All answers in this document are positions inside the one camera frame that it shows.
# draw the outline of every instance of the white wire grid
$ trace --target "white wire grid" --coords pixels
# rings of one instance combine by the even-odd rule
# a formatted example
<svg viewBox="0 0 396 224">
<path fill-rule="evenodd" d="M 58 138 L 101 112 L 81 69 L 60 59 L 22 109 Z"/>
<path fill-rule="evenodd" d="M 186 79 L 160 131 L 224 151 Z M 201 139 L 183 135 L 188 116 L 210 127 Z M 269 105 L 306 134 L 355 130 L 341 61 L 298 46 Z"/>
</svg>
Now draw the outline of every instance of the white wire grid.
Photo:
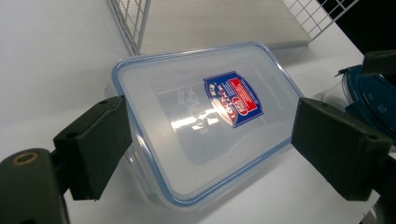
<svg viewBox="0 0 396 224">
<path fill-rule="evenodd" d="M 317 38 L 331 24 L 359 0 L 282 0 L 312 39 Z"/>
<path fill-rule="evenodd" d="M 131 55 L 140 54 L 151 0 L 107 0 Z M 359 0 L 281 0 L 312 39 Z"/>
<path fill-rule="evenodd" d="M 140 54 L 151 0 L 107 1 L 130 54 Z"/>
</svg>

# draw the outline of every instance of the product label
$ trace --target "product label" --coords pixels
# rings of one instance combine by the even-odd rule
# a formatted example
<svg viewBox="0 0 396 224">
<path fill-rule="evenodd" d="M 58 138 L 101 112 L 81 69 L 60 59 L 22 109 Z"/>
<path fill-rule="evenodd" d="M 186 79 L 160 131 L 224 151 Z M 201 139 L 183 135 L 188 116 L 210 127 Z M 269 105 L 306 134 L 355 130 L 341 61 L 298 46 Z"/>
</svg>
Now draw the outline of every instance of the product label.
<svg viewBox="0 0 396 224">
<path fill-rule="evenodd" d="M 256 93 L 235 72 L 204 78 L 204 83 L 211 104 L 234 128 L 263 114 Z"/>
</svg>

